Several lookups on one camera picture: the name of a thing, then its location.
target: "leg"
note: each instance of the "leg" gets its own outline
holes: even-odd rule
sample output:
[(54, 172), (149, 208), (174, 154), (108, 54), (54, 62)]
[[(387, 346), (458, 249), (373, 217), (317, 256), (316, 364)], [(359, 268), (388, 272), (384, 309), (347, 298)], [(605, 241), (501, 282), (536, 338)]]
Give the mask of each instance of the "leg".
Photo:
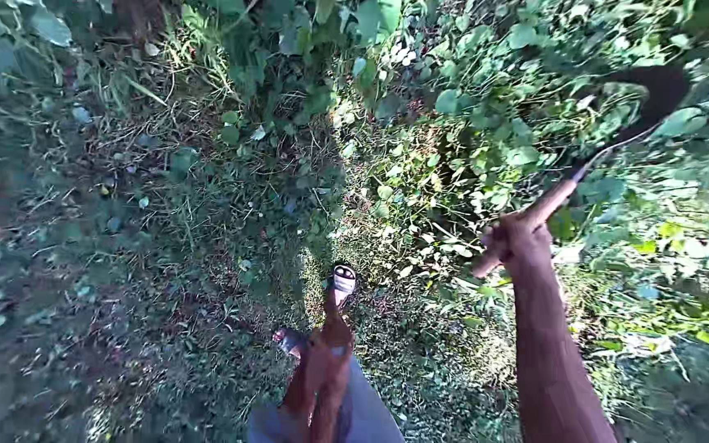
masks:
[(355, 290), (355, 273), (349, 267), (335, 267), (332, 281), (325, 298), (325, 325), (321, 334), (330, 347), (346, 346), (352, 341), (352, 333), (341, 318), (340, 307), (346, 297)]
[(300, 364), (291, 375), (289, 387), (284, 395), (282, 409), (290, 415), (298, 418), (303, 423), (308, 423), (310, 414), (316, 404), (316, 397), (313, 393), (306, 391), (306, 364), (307, 359), (300, 359)]

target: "forearm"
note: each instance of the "forearm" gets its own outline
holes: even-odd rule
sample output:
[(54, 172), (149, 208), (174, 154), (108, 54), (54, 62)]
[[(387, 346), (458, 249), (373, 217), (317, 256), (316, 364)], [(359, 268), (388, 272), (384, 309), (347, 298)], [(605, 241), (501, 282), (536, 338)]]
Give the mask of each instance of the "forearm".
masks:
[(310, 443), (332, 443), (343, 401), (343, 390), (323, 388), (317, 397), (316, 408), (310, 423)]
[(519, 410), (528, 443), (557, 436), (566, 443), (614, 443), (568, 334), (551, 264), (513, 269), (516, 295)]

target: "vegetation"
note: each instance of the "vegetation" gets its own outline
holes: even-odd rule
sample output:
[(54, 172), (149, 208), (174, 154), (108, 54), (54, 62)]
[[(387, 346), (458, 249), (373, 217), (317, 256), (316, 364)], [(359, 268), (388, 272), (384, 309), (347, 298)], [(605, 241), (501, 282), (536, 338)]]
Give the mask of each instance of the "vegetation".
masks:
[(658, 64), (684, 106), (549, 225), (607, 413), (698, 441), (709, 2), (0, 0), (0, 441), (243, 440), (336, 261), (408, 440), (520, 440), (478, 233), (635, 118), (597, 75)]

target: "foot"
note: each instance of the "foot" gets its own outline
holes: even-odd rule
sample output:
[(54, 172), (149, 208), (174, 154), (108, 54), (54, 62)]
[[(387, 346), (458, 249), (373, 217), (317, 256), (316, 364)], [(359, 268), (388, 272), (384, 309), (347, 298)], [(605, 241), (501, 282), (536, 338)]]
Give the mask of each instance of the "foot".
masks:
[(290, 356), (300, 359), (306, 337), (291, 328), (279, 328), (272, 335), (272, 341), (278, 343), (281, 350)]
[(347, 297), (357, 288), (357, 274), (348, 266), (338, 265), (332, 269), (332, 290), (330, 296), (336, 308), (340, 309)]

